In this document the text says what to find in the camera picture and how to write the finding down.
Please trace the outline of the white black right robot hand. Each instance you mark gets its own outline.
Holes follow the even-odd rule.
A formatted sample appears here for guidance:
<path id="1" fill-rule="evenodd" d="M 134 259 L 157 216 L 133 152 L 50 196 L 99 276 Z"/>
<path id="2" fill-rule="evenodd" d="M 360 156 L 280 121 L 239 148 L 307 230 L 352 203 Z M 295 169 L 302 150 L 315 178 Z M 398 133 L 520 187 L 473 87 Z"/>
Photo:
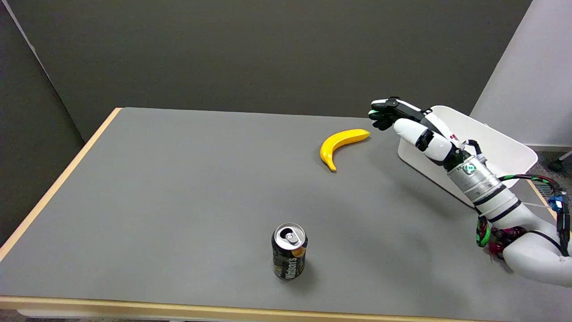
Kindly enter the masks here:
<path id="1" fill-rule="evenodd" d="M 399 97 L 374 100 L 369 118 L 380 131 L 393 130 L 407 143 L 441 166 L 451 171 L 470 157 L 449 126 L 433 110 L 421 110 Z"/>

